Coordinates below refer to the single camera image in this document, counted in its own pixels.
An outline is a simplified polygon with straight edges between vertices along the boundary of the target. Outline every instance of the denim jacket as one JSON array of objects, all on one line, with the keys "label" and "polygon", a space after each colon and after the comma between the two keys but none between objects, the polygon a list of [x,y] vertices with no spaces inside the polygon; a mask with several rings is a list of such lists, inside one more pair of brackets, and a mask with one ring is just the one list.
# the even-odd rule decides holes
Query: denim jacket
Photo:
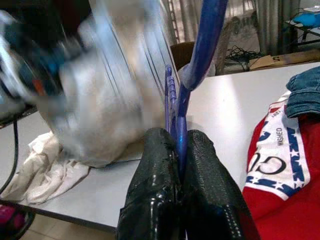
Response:
[{"label": "denim jacket", "polygon": [[286,88],[291,91],[286,106],[288,118],[301,114],[320,114],[320,66],[291,77]]}]

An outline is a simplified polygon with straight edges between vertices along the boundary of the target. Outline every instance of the blue handle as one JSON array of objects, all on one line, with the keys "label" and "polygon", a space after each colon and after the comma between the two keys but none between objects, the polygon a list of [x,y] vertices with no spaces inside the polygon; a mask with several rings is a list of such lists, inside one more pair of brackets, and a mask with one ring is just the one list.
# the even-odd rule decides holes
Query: blue handle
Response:
[{"label": "blue handle", "polygon": [[228,0],[203,0],[191,61],[182,72],[181,81],[190,91],[203,81],[210,67],[224,24],[227,4]]},{"label": "blue handle", "polygon": [[219,36],[224,24],[228,0],[203,0],[198,36],[193,48],[190,63],[182,69],[178,98],[171,76],[171,68],[166,66],[165,74],[165,120],[166,129],[176,140],[178,169],[181,181],[184,180],[188,133],[186,114],[190,93],[203,81],[212,62]]}]

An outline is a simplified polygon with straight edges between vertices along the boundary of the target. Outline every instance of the tabletop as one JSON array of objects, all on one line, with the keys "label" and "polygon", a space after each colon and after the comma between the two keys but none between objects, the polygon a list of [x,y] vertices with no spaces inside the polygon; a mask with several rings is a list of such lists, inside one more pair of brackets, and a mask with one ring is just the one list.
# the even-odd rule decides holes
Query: tabletop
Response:
[{"label": "tabletop", "polygon": [[[220,161],[242,189],[246,179],[247,151],[253,130],[269,104],[286,90],[290,77],[320,62],[206,78],[191,93],[187,124],[213,141]],[[18,121],[19,165],[27,144],[49,131],[36,112]],[[14,157],[13,127],[0,130],[0,184],[8,177]],[[39,205],[17,207],[85,226],[114,231],[120,208],[139,162],[122,162],[91,169],[89,175],[66,193]]]}]

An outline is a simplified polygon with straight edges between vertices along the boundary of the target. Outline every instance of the pink object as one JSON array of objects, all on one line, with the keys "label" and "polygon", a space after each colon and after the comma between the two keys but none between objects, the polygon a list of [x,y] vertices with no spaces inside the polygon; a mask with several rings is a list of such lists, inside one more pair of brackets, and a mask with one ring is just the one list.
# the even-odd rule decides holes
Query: pink object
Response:
[{"label": "pink object", "polygon": [[11,230],[19,230],[25,224],[25,217],[22,213],[16,213],[16,209],[11,206],[0,205],[0,228],[4,228],[14,217],[12,224],[6,227]]}]

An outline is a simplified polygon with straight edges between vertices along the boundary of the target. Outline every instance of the red t-shirt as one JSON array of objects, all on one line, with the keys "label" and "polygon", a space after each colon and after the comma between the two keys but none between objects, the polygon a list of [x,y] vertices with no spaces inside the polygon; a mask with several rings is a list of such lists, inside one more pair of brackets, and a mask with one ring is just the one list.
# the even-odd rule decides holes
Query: red t-shirt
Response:
[{"label": "red t-shirt", "polygon": [[320,116],[272,103],[248,150],[244,199],[262,240],[320,240]]}]

